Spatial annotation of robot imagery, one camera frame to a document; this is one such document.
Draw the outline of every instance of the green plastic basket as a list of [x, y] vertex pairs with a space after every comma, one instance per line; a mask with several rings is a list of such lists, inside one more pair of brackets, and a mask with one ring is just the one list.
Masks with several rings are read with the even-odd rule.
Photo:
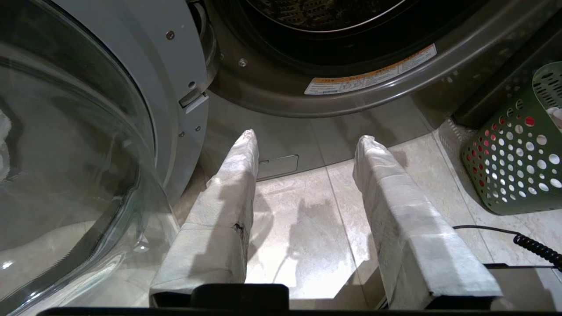
[[466, 145], [461, 158], [488, 208], [500, 215], [562, 208], [562, 62], [541, 67]]

